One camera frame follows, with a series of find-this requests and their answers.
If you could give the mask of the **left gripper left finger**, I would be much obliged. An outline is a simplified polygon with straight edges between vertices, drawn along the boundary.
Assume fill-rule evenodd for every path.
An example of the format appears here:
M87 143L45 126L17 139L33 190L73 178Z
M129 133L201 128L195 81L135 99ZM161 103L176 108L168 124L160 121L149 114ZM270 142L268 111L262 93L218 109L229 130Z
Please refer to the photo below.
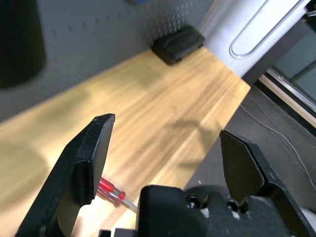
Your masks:
M97 116L65 146L16 236L72 234L79 210L95 199L114 122L114 114Z

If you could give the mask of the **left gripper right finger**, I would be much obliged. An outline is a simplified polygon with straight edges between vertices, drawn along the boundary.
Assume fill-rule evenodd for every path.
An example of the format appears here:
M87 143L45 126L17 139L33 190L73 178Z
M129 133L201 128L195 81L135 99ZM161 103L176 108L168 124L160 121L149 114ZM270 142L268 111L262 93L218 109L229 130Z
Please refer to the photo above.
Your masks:
M225 181L240 215L265 237L309 237L311 225L260 148L228 131L220 132Z

